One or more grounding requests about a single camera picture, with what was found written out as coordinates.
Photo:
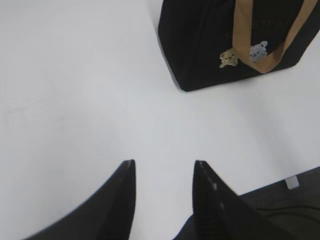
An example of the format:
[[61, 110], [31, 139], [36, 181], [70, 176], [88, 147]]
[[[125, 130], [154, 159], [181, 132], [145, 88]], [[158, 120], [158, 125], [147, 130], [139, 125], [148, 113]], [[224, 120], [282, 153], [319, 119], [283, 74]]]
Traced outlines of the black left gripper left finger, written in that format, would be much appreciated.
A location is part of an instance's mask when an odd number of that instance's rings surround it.
[[127, 240], [136, 206], [136, 164], [123, 161], [84, 203], [30, 240]]

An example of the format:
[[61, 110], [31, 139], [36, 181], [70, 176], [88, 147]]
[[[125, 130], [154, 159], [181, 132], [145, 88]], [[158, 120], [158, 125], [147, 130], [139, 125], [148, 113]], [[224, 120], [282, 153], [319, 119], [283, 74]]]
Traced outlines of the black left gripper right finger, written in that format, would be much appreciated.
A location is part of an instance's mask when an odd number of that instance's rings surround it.
[[246, 205], [202, 160], [194, 165], [192, 197], [198, 240], [278, 238], [277, 227]]

